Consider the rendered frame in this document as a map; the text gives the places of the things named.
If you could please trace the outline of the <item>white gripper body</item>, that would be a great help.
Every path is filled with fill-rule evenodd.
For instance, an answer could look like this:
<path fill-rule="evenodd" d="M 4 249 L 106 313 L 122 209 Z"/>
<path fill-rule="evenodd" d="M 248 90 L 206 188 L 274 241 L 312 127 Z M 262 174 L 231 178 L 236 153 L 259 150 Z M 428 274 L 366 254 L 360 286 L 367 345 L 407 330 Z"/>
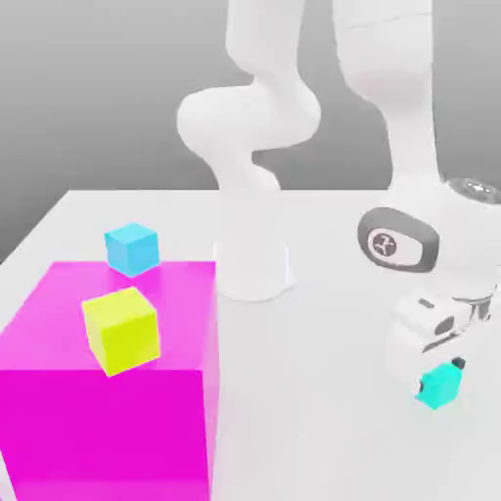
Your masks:
<path fill-rule="evenodd" d="M 429 371 L 455 357 L 463 356 L 466 352 L 465 336 L 456 336 L 425 350 L 430 343 L 400 322 L 394 322 L 387 332 L 387 369 L 410 392 L 420 391 L 421 379 Z"/>

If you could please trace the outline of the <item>small turquoise cube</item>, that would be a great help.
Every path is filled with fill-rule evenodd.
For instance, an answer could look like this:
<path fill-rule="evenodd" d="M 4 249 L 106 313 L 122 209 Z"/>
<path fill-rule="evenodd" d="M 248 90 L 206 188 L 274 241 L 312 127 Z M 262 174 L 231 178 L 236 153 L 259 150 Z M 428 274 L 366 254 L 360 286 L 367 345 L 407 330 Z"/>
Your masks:
<path fill-rule="evenodd" d="M 432 410 L 448 404 L 458 396 L 462 375 L 451 362 L 440 364 L 423 375 L 425 390 L 416 399 Z"/>

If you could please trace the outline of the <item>small yellow cube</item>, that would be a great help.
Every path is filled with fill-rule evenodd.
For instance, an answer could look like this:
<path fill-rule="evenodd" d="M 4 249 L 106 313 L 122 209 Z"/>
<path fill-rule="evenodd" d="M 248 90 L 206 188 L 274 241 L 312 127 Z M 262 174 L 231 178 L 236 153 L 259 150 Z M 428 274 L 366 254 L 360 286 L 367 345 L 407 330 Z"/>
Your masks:
<path fill-rule="evenodd" d="M 108 378 L 160 357 L 157 310 L 135 287 L 81 303 L 89 348 Z"/>

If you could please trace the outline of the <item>small blue cube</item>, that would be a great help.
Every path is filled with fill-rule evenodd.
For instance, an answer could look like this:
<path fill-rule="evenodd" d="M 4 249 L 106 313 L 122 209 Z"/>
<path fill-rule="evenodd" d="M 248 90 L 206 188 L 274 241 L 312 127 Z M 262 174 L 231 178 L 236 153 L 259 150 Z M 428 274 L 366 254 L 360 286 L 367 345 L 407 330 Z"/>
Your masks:
<path fill-rule="evenodd" d="M 133 278 L 159 265 L 158 233 L 130 223 L 105 233 L 107 263 L 111 269 Z"/>

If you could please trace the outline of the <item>large magenta box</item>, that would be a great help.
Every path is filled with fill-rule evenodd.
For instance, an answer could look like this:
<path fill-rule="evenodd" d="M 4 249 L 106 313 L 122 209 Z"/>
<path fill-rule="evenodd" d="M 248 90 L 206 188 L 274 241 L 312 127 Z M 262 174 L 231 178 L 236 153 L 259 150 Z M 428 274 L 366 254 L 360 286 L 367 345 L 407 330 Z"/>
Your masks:
<path fill-rule="evenodd" d="M 108 377 L 81 304 L 133 286 L 159 315 L 159 359 Z M 210 501 L 218 420 L 215 266 L 135 279 L 56 262 L 0 334 L 0 453 L 18 501 Z"/>

